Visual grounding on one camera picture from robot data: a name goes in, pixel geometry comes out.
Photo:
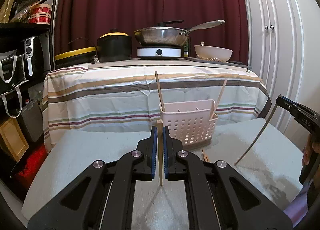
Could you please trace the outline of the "person right hand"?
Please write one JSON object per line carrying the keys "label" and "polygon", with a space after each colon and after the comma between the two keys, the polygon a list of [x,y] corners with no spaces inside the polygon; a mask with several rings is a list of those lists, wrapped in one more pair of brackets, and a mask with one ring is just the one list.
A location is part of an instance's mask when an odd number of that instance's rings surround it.
{"label": "person right hand", "polygon": [[[313,140],[312,135],[309,134],[305,148],[304,148],[304,154],[303,154],[303,159],[302,159],[302,165],[306,166],[309,164],[312,152],[318,153],[319,154],[319,142],[315,142]],[[315,185],[315,188],[319,188],[319,183],[320,183],[320,168],[316,171],[314,177],[313,177],[313,183]]]}

